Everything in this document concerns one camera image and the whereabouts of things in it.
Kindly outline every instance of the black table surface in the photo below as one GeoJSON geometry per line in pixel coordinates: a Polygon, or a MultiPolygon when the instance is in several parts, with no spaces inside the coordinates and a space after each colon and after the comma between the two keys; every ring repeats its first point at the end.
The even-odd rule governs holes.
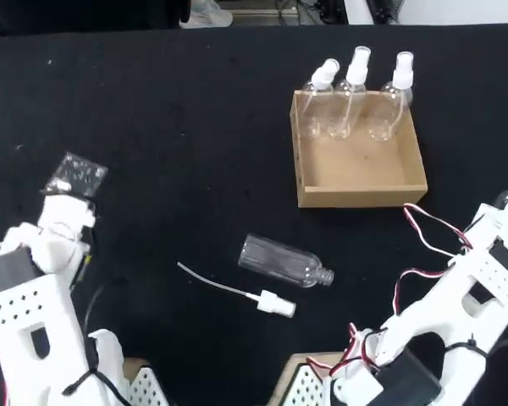
{"type": "MultiPolygon", "coordinates": [[[[300,210],[288,112],[327,57],[372,48],[368,87],[413,51],[412,107],[429,192],[421,205],[464,228],[508,188],[508,25],[302,27],[0,39],[0,240],[35,222],[38,190],[66,151],[109,168],[98,192],[99,254],[74,294],[78,315],[113,276],[91,329],[149,359],[179,406],[264,404],[294,353],[341,350],[346,326],[379,326],[398,273],[437,271],[402,211],[300,210]],[[237,267],[248,233],[316,253],[330,288],[300,289],[237,267]],[[201,284],[294,300],[292,319],[201,284]]],[[[423,222],[434,244],[452,233],[423,222]]],[[[411,277],[403,304],[430,282],[411,277]]],[[[0,404],[2,397],[0,373],[0,404]]],[[[489,361],[476,404],[508,404],[508,350],[489,361]]]]}

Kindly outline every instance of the clear plastic bottle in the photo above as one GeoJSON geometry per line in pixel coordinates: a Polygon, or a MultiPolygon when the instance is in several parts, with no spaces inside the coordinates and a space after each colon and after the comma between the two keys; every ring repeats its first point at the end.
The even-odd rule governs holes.
{"type": "Polygon", "coordinates": [[[320,283],[329,286],[334,273],[317,256],[281,243],[248,234],[240,252],[239,266],[285,280],[303,288],[320,283]]]}
{"type": "Polygon", "coordinates": [[[335,95],[340,99],[340,114],[336,118],[332,136],[348,137],[363,110],[367,99],[365,80],[367,79],[371,50],[367,47],[356,47],[354,57],[346,72],[346,79],[335,87],[335,95]]]}
{"type": "Polygon", "coordinates": [[[412,103],[414,72],[410,52],[397,55],[393,80],[380,90],[375,104],[368,115],[369,134],[376,141],[386,141],[395,135],[404,114],[412,103]]]}
{"type": "Polygon", "coordinates": [[[327,59],[303,86],[299,111],[302,135],[317,138],[328,133],[331,124],[332,83],[339,69],[339,62],[327,59]]]}

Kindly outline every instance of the white spray cap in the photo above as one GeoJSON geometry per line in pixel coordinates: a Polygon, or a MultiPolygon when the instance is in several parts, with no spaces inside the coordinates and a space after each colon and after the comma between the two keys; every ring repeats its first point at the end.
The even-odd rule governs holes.
{"type": "Polygon", "coordinates": [[[396,89],[406,90],[412,87],[414,83],[414,71],[412,62],[414,55],[412,52],[399,52],[397,55],[397,64],[393,71],[393,86],[396,89]]]}
{"type": "Polygon", "coordinates": [[[340,65],[336,59],[326,59],[323,65],[316,69],[316,72],[312,75],[312,84],[319,91],[325,91],[333,83],[335,75],[339,72],[339,69],[340,65]]]}
{"type": "Polygon", "coordinates": [[[363,85],[367,79],[371,50],[367,47],[356,47],[352,62],[348,65],[346,81],[352,85],[363,85]]]}

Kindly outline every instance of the open cardboard box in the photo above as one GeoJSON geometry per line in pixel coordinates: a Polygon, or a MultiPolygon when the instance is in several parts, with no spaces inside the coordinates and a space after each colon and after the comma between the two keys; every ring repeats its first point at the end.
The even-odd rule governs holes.
{"type": "Polygon", "coordinates": [[[375,141],[368,134],[365,115],[377,96],[369,92],[363,115],[348,138],[308,139],[301,136],[298,119],[304,94],[295,92],[290,121],[299,207],[401,206],[427,193],[410,112],[392,139],[375,141]]]}

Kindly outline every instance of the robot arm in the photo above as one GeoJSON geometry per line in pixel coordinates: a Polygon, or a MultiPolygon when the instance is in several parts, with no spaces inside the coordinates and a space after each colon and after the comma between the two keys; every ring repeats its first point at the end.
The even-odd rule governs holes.
{"type": "Polygon", "coordinates": [[[489,351],[508,326],[508,202],[504,210],[481,205],[472,224],[466,236],[473,249],[454,257],[425,297],[391,316],[372,338],[374,343],[367,345],[370,358],[382,370],[373,374],[364,363],[356,363],[339,374],[334,395],[340,402],[347,406],[394,404],[396,388],[403,380],[424,374],[425,380],[417,387],[425,385],[431,392],[422,389],[418,398],[411,389],[408,398],[401,387],[400,405],[465,403],[485,371],[489,351]],[[471,295],[476,283],[493,298],[478,303],[471,295]],[[427,332],[438,334],[447,350],[440,380],[406,350],[415,336],[427,332]],[[398,376],[404,369],[396,365],[400,368],[404,363],[411,376],[398,376]]]}
{"type": "MultiPolygon", "coordinates": [[[[96,213],[92,196],[106,169],[67,154],[46,188],[37,225],[10,228],[0,244],[0,364],[9,404],[25,406],[122,404],[101,381],[89,376],[70,396],[63,390],[89,370],[86,338],[70,291],[90,260],[81,240],[96,213]],[[41,358],[32,334],[43,330],[49,354],[41,358]]],[[[93,332],[97,369],[127,396],[119,341],[109,331],[93,332]]]]}

